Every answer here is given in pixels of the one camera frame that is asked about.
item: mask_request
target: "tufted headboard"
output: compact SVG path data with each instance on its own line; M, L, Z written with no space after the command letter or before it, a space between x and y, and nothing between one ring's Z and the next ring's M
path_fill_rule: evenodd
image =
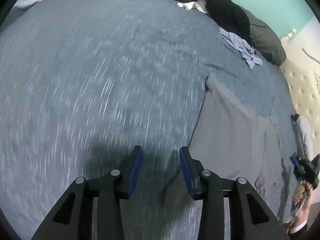
M292 30L281 39L287 59L280 66L296 112L307 117L314 140L314 154L320 152L320 55L306 43L290 43Z

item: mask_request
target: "wrinkled fabric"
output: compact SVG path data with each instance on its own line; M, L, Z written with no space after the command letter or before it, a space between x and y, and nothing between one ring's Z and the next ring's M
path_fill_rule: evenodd
M230 46L240 52L250 69L253 69L255 65L262 66L262 60L255 55L254 49L245 40L234 33L226 32L222 28L219 29L219 33Z
M207 14L205 11L205 7L202 8L197 2L188 2L188 3L180 3L178 2L178 6L181 8L185 8L187 11L191 9L198 9L200 12Z
M189 3L198 0L175 0ZM205 0L206 12L221 28L237 34L251 44L249 18L239 5L231 0Z
M190 154L222 178L247 178L268 203L273 183L281 178L283 138L278 120L241 105L212 73L206 88Z

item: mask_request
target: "gray blanket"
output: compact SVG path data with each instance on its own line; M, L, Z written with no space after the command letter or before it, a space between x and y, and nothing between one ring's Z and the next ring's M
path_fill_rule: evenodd
M173 0L44 0L0 33L0 207L23 240L76 177L102 176L135 144L145 162L136 193L121 203L126 239L196 239L193 208L165 209L161 193L209 73L278 120L288 171L296 146L285 78L264 58L250 71L218 29ZM275 213L289 190L285 171L268 200Z
M279 195L276 184L281 181L283 138L277 120L257 116L255 111L243 106L211 73L206 81L207 92L201 113L192 135L189 151L200 160L205 169L221 178L245 177L270 207L279 200L269 201ZM201 216L201 201L190 201L182 172L166 190L166 208L183 209L191 205L190 227ZM177 227L186 224L183 218ZM225 239L230 239L230 214L225 199Z

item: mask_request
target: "teal wall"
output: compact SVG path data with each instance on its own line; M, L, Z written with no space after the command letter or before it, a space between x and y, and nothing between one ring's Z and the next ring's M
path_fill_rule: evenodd
M291 29L297 34L312 19L313 13L304 0L232 0L266 22L279 38Z

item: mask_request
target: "blue bedsheet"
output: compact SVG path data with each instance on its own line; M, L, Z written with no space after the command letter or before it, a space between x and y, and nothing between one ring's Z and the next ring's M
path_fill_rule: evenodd
M264 58L250 70L218 30L173 0L44 0L0 33L0 207L22 240L76 177L102 176L136 144L145 162L121 203L126 239L196 239L200 218L175 228L192 210L164 210L161 192L209 73L258 115L278 118L289 175L275 182L270 207L288 215L296 146L286 80Z

